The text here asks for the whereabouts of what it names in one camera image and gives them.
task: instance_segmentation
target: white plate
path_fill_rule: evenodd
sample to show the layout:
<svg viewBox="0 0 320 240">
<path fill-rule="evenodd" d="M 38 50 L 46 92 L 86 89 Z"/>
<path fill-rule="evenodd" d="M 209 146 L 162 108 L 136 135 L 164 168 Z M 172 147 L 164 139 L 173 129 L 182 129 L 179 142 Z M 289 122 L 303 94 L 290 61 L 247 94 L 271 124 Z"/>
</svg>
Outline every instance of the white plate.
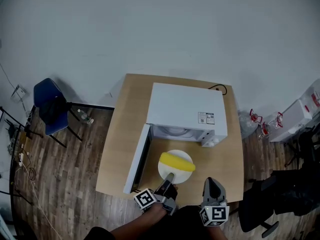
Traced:
<svg viewBox="0 0 320 240">
<path fill-rule="evenodd" d="M 175 155 L 180 158 L 183 158 L 183 159 L 193 163 L 191 157 L 186 152 L 183 152 L 182 150 L 174 149 L 174 150 L 168 151 L 167 153 L 169 153 L 171 155 Z M 172 184 L 183 183 L 187 179 L 189 179 L 189 177 L 192 174 L 192 171 L 179 170 L 179 169 L 173 168 L 171 166 L 168 166 L 160 161 L 158 162 L 158 171 L 159 171 L 159 174 L 162 179 L 165 179 L 169 173 L 173 173 L 174 179 L 173 179 Z"/>
</svg>

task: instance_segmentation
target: white box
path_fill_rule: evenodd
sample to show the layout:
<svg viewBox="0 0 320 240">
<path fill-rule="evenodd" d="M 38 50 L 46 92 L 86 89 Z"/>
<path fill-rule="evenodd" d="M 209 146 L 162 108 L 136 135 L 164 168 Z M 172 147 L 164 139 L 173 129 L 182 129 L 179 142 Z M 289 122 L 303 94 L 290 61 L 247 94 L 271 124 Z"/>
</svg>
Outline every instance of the white box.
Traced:
<svg viewBox="0 0 320 240">
<path fill-rule="evenodd" d="M 153 138 L 215 144 L 228 135 L 222 92 L 182 85 L 154 83 L 146 123 Z M 187 133 L 177 136 L 179 131 Z"/>
<path fill-rule="evenodd" d="M 270 142 L 285 141 L 294 135 L 299 129 L 312 120 L 312 115 L 307 111 L 300 99 L 297 99 L 283 112 L 282 128 L 270 133 Z"/>
</svg>

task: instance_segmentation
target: black bag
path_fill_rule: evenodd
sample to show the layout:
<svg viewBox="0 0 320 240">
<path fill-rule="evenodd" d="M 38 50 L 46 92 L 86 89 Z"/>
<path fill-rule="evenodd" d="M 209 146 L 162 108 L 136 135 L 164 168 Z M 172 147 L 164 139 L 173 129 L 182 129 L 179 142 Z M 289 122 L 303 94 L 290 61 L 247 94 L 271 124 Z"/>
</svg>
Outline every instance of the black bag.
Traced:
<svg viewBox="0 0 320 240">
<path fill-rule="evenodd" d="M 57 96 L 39 107 L 39 117 L 46 125 L 51 125 L 62 113 L 67 112 L 70 108 L 71 103 L 67 103 L 64 97 Z"/>
</svg>

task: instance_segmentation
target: cable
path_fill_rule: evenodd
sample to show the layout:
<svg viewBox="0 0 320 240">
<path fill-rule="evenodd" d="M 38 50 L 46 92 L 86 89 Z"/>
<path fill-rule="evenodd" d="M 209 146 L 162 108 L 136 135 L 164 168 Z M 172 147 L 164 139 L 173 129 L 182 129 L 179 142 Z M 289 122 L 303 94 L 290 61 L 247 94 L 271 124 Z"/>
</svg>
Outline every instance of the cable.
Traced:
<svg viewBox="0 0 320 240">
<path fill-rule="evenodd" d="M 28 174 L 28 178 L 29 178 L 29 180 L 30 180 L 30 182 L 31 182 L 31 185 L 32 185 L 33 193 L 34 193 L 34 195 L 35 195 L 36 200 L 38 201 L 40 210 L 42 211 L 42 213 L 43 213 L 43 215 L 45 216 L 46 220 L 49 222 L 51 228 L 56 232 L 56 234 L 58 235 L 58 237 L 59 237 L 61 240 L 63 240 L 62 237 L 59 235 L 58 231 L 56 231 L 55 228 L 54 228 L 54 226 L 52 226 L 52 224 L 50 223 L 47 215 L 45 214 L 44 210 L 42 209 L 41 204 L 40 204 L 40 201 L 39 201 L 39 199 L 38 199 L 38 197 L 37 197 L 37 194 L 36 194 L 36 190 L 35 190 L 34 183 L 32 182 L 32 180 L 31 180 L 31 178 L 30 178 L 30 176 L 29 176 L 28 169 L 27 169 L 27 167 L 25 166 L 24 163 L 22 163 L 22 165 L 23 165 L 23 167 L 25 168 L 26 174 Z"/>
<path fill-rule="evenodd" d="M 7 171 L 10 171 L 10 169 L 4 170 L 4 171 L 0 171 L 0 174 L 6 173 Z"/>
<path fill-rule="evenodd" d="M 16 88 L 14 87 L 14 85 L 10 82 L 9 77 L 7 76 L 7 73 L 6 73 L 6 71 L 4 70 L 4 67 L 1 65 L 1 63 L 0 63 L 0 67 L 2 68 L 2 71 L 3 71 L 3 73 L 5 74 L 6 79 L 8 79 L 9 84 L 12 86 L 13 89 L 16 89 Z"/>
<path fill-rule="evenodd" d="M 23 151 L 24 151 L 24 153 L 25 153 L 25 155 L 26 155 L 26 157 L 28 158 L 28 160 L 29 160 L 29 164 L 28 164 L 28 168 L 29 168 L 29 166 L 31 165 L 31 160 L 30 160 L 30 157 L 29 157 L 29 155 L 27 154 L 27 152 L 21 147 L 21 146 L 18 146 L 18 148 L 21 148 Z M 33 167 L 30 167 L 29 168 L 29 174 L 33 174 L 33 177 L 32 177 L 32 181 L 34 181 L 35 179 L 36 179 L 36 176 L 37 176 L 37 174 L 36 174 L 36 170 L 33 168 Z"/>
<path fill-rule="evenodd" d="M 28 118 L 26 119 L 26 124 L 27 125 L 31 125 L 31 121 L 32 121 L 32 117 L 33 117 L 33 115 L 34 115 L 34 113 L 32 112 L 32 111 L 28 111 Z"/>
<path fill-rule="evenodd" d="M 15 171 L 15 174 L 14 174 L 14 184 L 15 184 L 15 189 L 18 190 L 18 185 L 17 185 L 17 181 L 16 181 L 16 176 L 17 176 L 17 171 L 19 171 L 21 169 L 21 167 Z"/>
<path fill-rule="evenodd" d="M 208 88 L 208 89 L 211 89 L 211 88 L 214 88 L 214 87 L 217 87 L 217 86 L 223 86 L 223 87 L 224 87 L 225 93 L 223 93 L 222 95 L 226 95 L 226 94 L 228 93 L 227 87 L 226 87 L 225 85 L 221 84 L 221 83 L 216 84 L 216 85 L 214 85 L 214 86 L 211 86 L 211 87 Z"/>
<path fill-rule="evenodd" d="M 0 67 L 1 67 L 1 69 L 2 69 L 2 71 L 3 71 L 3 73 L 5 74 L 5 77 L 6 77 L 6 79 L 8 80 L 9 84 L 12 86 L 12 88 L 13 88 L 14 90 L 16 90 L 16 88 L 14 87 L 14 85 L 10 82 L 9 77 L 8 77 L 8 75 L 7 75 L 4 67 L 1 65 L 1 63 L 0 63 Z M 30 114 L 30 112 L 29 112 L 29 113 L 27 112 L 26 107 L 25 107 L 25 104 L 24 104 L 22 98 L 20 97 L 19 93 L 16 92 L 16 94 L 17 94 L 17 95 L 19 96 L 19 98 L 20 98 L 20 101 L 21 101 L 22 106 L 23 106 L 23 110 L 24 110 L 24 112 L 25 112 L 25 116 L 29 119 L 29 114 Z"/>
</svg>

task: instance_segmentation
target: electrical outlet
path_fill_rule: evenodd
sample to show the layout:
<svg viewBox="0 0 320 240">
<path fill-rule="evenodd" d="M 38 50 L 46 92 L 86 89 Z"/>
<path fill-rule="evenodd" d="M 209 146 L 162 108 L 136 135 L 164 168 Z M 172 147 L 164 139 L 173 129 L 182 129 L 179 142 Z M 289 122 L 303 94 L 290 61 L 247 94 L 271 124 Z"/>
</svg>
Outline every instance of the electrical outlet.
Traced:
<svg viewBox="0 0 320 240">
<path fill-rule="evenodd" d="M 19 154 L 19 166 L 22 166 L 22 161 L 24 160 L 24 153 Z"/>
<path fill-rule="evenodd" d="M 15 103 L 20 102 L 23 97 L 26 95 L 26 91 L 18 84 L 11 95 L 11 100 Z"/>
</svg>

